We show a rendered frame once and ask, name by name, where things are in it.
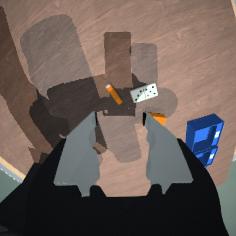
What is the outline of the blue rack of three bins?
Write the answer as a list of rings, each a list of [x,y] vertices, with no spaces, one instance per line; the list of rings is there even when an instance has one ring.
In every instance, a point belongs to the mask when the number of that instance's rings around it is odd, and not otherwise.
[[[215,158],[224,123],[216,114],[187,122],[185,144],[206,168]]]

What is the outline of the white domino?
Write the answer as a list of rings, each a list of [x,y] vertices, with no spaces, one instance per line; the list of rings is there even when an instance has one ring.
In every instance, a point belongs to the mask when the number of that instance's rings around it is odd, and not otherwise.
[[[130,92],[131,92],[134,103],[158,95],[155,83],[151,83],[143,87],[131,90]]]

